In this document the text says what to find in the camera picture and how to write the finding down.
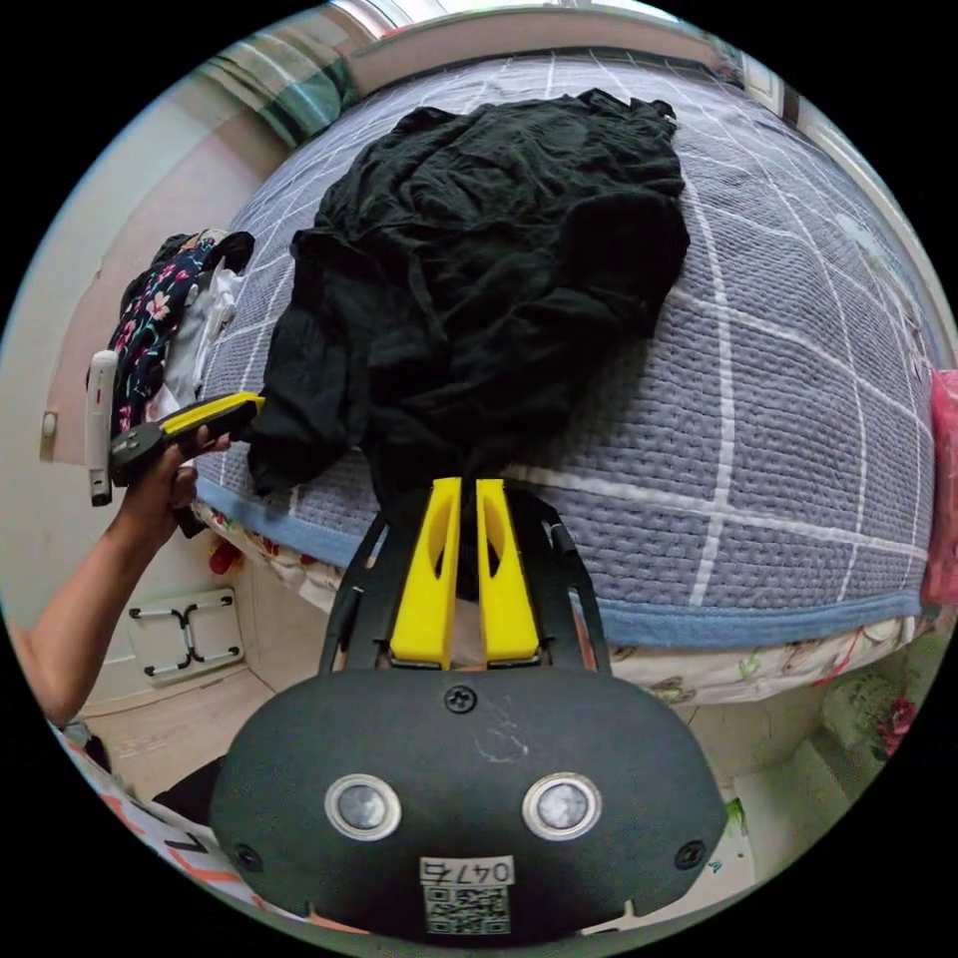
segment mattress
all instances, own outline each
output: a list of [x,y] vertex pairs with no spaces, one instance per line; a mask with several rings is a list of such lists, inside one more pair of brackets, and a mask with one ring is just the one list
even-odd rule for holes
[[[613,644],[737,655],[919,615],[933,451],[916,282],[824,153],[694,64],[608,51],[489,61],[344,114],[233,223],[256,250],[205,394],[261,387],[294,232],[401,117],[595,87],[675,108],[692,244],[654,342],[623,350],[570,428],[507,475],[563,515]],[[376,508],[358,454],[259,500],[237,444],[200,463],[198,488],[336,567]]]
[[[207,503],[200,518],[291,592],[329,612],[342,570],[253,532]],[[466,628],[475,616],[463,617]],[[825,684],[903,649],[932,627],[924,616],[886,619],[806,642],[727,651],[650,649],[610,645],[613,674],[651,692],[670,706],[716,706],[758,702],[793,689]],[[455,665],[482,661],[477,636],[457,633]],[[319,660],[319,648],[316,649]]]

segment label sticker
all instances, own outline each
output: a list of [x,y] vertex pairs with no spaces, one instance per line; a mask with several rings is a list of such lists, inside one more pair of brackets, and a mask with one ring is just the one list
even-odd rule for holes
[[426,930],[434,935],[508,935],[512,855],[420,858]]

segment red object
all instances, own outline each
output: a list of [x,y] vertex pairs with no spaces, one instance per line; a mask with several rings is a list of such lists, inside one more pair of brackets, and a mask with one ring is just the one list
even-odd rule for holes
[[210,571],[215,576],[224,576],[242,560],[242,552],[226,539],[220,539],[210,553]]
[[914,702],[908,699],[895,700],[888,721],[878,727],[878,734],[881,736],[889,758],[898,751],[901,740],[908,734],[917,715],[918,706]]
[[958,604],[958,371],[934,370],[931,420],[935,437],[935,511],[921,599]]
[[816,689],[818,686],[827,685],[833,679],[837,679],[842,672],[844,672],[845,667],[851,662],[851,654],[855,651],[855,646],[858,645],[858,640],[861,638],[861,634],[864,632],[864,629],[859,629],[855,633],[855,638],[852,639],[851,645],[848,647],[848,651],[845,653],[845,658],[841,660],[827,675],[822,676],[816,682],[811,684],[813,689]]

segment screw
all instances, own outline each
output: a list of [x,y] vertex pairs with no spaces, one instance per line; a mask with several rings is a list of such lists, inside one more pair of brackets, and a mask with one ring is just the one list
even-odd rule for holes
[[458,716],[464,716],[476,708],[476,694],[466,686],[453,686],[446,692],[443,701]]
[[246,871],[262,871],[262,859],[248,845],[237,845],[237,858]]
[[696,865],[702,862],[702,859],[706,856],[706,844],[703,841],[696,839],[695,841],[687,841],[680,849],[676,852],[676,868],[681,871],[688,871],[690,868],[695,868]]

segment white wall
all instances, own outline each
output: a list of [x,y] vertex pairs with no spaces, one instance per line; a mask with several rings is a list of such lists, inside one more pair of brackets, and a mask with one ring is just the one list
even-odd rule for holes
[[[242,107],[195,78],[149,107],[97,161],[60,211],[28,270],[0,350],[4,426],[0,470],[0,598],[15,622],[31,624],[106,528],[115,505],[90,506],[83,468],[39,459],[40,424],[58,345],[80,296],[127,217],[210,131]],[[141,598],[203,588],[211,576],[206,537],[176,537],[151,567]],[[134,664],[124,626],[108,662]],[[105,670],[112,694],[145,683],[136,668]]]

